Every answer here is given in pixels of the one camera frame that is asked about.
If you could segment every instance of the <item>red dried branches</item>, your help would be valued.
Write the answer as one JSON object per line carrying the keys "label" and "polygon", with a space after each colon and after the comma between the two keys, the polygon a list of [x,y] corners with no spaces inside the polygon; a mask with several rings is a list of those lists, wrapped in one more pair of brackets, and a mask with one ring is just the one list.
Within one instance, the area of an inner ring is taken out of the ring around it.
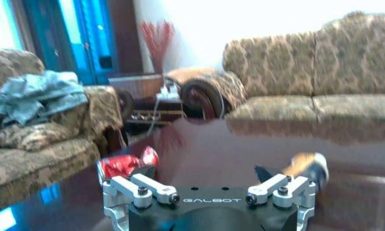
{"label": "red dried branches", "polygon": [[174,39],[175,26],[167,21],[158,22],[156,24],[144,22],[142,23],[142,31],[155,71],[163,73],[164,56]]}

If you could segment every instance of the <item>vase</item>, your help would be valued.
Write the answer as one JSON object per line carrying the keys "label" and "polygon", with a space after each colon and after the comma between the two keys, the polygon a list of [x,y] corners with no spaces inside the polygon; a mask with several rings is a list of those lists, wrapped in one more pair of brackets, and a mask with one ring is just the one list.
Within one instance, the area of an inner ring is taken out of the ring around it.
{"label": "vase", "polygon": [[151,60],[154,63],[155,72],[158,74],[163,74],[163,59],[151,57]]}

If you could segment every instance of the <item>side table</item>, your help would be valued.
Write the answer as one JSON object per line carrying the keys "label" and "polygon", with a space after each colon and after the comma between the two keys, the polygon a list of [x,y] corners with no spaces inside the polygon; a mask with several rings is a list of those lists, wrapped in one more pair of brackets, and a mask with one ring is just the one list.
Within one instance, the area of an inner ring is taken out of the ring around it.
{"label": "side table", "polygon": [[156,97],[135,99],[135,110],[127,118],[126,131],[144,131],[152,123],[158,126],[170,125],[175,120],[187,118],[182,100],[160,100],[155,114]]}

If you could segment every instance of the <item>screw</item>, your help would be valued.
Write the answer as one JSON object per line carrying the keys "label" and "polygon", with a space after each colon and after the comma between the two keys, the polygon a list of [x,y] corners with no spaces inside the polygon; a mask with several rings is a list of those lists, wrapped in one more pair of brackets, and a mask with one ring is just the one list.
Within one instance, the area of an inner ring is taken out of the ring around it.
{"label": "screw", "polygon": [[246,197],[246,201],[250,205],[254,205],[258,202],[258,198],[255,197],[255,195],[248,194]]}
{"label": "screw", "polygon": [[180,202],[180,196],[175,193],[171,197],[170,197],[170,203],[171,204],[178,204]]}
{"label": "screw", "polygon": [[139,187],[139,195],[144,196],[148,193],[148,190],[144,186]]}
{"label": "screw", "polygon": [[287,195],[288,194],[288,188],[287,187],[279,187],[279,194]]}

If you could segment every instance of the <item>power strip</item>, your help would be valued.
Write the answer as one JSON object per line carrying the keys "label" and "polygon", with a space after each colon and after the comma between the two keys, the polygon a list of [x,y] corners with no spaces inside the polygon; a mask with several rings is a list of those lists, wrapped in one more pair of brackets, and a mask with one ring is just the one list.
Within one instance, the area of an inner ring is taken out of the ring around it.
{"label": "power strip", "polygon": [[179,88],[178,88],[176,84],[174,84],[170,87],[170,91],[168,91],[168,88],[164,86],[162,88],[160,93],[156,95],[156,97],[158,97],[158,100],[167,100],[167,101],[180,100]]}

